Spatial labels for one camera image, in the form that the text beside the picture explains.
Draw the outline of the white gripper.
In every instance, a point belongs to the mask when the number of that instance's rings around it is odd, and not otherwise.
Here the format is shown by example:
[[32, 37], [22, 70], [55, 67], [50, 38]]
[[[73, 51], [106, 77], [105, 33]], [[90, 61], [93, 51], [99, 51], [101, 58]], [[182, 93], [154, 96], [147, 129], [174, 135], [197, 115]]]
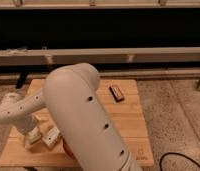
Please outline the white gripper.
[[40, 118], [36, 118], [36, 119], [35, 119], [35, 122], [36, 122], [36, 125], [34, 126], [34, 128], [33, 128], [30, 132], [28, 132], [28, 133], [25, 135], [25, 137], [26, 137], [27, 135], [37, 135], [37, 134], [40, 134], [40, 135], [41, 135], [41, 139], [42, 139], [42, 137], [43, 137], [43, 132], [41, 131], [40, 126], [44, 123], [44, 121], [43, 121], [42, 119], [40, 119]]

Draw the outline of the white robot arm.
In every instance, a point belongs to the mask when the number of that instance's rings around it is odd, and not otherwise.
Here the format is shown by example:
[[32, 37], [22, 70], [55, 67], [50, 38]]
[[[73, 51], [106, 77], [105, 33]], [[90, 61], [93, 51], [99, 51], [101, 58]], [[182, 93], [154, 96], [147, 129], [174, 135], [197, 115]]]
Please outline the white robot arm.
[[35, 93], [3, 98], [0, 123], [30, 131], [31, 114], [46, 108], [83, 171], [142, 171], [96, 94], [99, 84], [99, 72], [88, 63], [60, 67]]

